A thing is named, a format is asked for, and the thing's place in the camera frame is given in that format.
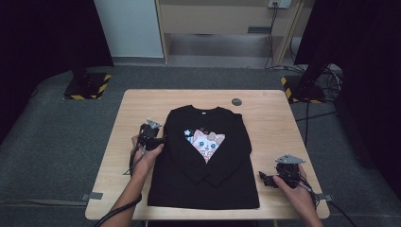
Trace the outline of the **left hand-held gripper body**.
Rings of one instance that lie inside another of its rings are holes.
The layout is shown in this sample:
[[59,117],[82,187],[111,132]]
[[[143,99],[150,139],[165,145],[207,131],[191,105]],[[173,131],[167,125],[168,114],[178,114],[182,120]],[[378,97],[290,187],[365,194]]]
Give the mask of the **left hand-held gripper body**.
[[162,127],[160,123],[157,123],[151,119],[147,119],[147,122],[142,124],[139,131],[138,141],[141,146],[148,151],[156,149],[156,143],[158,141],[158,132]]

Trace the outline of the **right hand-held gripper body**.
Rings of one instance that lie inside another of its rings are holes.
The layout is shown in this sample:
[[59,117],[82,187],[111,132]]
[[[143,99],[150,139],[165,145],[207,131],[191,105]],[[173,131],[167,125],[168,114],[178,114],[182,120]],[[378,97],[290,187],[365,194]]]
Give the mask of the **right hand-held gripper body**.
[[279,177],[290,187],[295,188],[301,180],[299,164],[305,162],[304,159],[285,154],[275,160],[276,170]]

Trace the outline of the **black long-sleeve shirt cat print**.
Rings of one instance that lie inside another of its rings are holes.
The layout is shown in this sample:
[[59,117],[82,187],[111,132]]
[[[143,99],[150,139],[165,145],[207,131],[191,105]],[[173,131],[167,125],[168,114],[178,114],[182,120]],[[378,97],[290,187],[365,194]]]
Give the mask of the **black long-sleeve shirt cat print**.
[[240,113],[183,106],[168,114],[164,135],[148,205],[210,210],[260,206],[252,144]]

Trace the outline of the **person's left hand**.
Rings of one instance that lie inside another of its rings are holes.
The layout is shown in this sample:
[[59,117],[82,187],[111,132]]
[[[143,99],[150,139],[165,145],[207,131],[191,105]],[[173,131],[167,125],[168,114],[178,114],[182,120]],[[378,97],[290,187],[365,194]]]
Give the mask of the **person's left hand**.
[[154,166],[157,156],[162,152],[164,144],[159,145],[151,151],[146,151],[139,144],[137,135],[132,137],[131,142],[133,148],[131,151],[129,173],[132,178],[140,175],[147,177],[148,173]]

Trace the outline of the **person's right hand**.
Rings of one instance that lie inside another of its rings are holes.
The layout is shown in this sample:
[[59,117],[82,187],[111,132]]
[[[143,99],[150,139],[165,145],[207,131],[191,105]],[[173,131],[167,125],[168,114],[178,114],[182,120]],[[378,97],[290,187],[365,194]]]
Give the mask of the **person's right hand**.
[[278,175],[274,175],[273,180],[286,195],[301,218],[310,218],[317,215],[314,202],[306,189],[300,185],[296,188],[291,188]]

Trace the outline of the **black stand base hazard stripes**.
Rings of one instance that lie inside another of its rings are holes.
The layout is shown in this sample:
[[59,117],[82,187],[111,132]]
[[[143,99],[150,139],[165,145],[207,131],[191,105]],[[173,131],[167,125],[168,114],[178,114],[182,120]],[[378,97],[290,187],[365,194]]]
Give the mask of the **black stand base hazard stripes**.
[[282,77],[281,83],[288,103],[324,103],[325,94],[323,89],[316,84],[316,81],[327,66],[327,63],[311,63],[300,76]]
[[67,47],[62,53],[73,74],[63,98],[74,100],[101,98],[111,76],[106,73],[89,73],[73,47]]

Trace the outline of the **white panel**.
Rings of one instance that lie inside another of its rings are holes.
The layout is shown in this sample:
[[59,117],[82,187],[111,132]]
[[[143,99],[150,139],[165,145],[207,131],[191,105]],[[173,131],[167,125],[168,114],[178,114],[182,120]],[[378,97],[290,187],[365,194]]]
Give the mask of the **white panel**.
[[164,56],[155,0],[95,0],[113,57]]

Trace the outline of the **light wooden shelf unit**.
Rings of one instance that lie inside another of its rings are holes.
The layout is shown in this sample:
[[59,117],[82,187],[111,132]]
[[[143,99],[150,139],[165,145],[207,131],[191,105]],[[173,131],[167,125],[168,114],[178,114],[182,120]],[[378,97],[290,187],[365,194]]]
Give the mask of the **light wooden shelf unit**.
[[301,36],[316,0],[292,0],[288,9],[270,9],[269,0],[155,0],[166,34],[248,35],[249,26],[270,26],[272,63],[279,65],[293,36]]

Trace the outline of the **black curtain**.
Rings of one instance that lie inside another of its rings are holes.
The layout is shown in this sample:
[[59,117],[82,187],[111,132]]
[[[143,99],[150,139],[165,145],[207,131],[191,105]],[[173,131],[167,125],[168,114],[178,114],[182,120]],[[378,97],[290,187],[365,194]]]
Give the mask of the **black curtain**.
[[401,200],[401,0],[316,0],[296,62],[342,70],[342,126]]
[[95,0],[0,0],[0,144],[43,80],[112,65]]

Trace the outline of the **grey label on shelf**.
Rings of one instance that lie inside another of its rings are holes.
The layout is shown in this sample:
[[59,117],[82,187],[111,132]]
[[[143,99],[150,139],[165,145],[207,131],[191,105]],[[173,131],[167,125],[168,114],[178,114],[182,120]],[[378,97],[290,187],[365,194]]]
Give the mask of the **grey label on shelf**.
[[247,33],[249,34],[271,34],[270,26],[249,26]]

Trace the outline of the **white power socket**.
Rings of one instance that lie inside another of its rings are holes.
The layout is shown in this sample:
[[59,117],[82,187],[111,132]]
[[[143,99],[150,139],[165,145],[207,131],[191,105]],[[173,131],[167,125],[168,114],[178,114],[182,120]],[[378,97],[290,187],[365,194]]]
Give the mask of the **white power socket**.
[[269,0],[268,7],[270,9],[288,9],[292,0]]

